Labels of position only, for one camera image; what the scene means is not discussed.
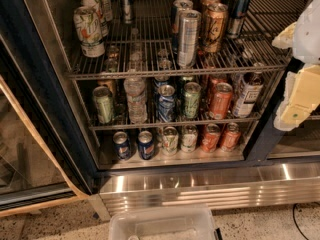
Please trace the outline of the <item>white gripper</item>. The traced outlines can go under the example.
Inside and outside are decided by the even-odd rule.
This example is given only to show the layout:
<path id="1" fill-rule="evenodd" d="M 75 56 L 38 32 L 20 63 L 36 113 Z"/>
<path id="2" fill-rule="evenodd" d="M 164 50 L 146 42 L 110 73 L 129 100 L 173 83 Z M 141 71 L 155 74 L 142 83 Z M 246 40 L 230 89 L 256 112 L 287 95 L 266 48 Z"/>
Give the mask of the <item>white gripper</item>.
<path id="1" fill-rule="evenodd" d="M 320 0 L 313 0 L 293 22 L 279 33 L 272 45 L 293 49 L 293 56 L 306 63 L 297 73 L 285 79 L 284 99 L 273 125 L 280 131 L 291 131 L 305 121 L 320 105 Z"/>

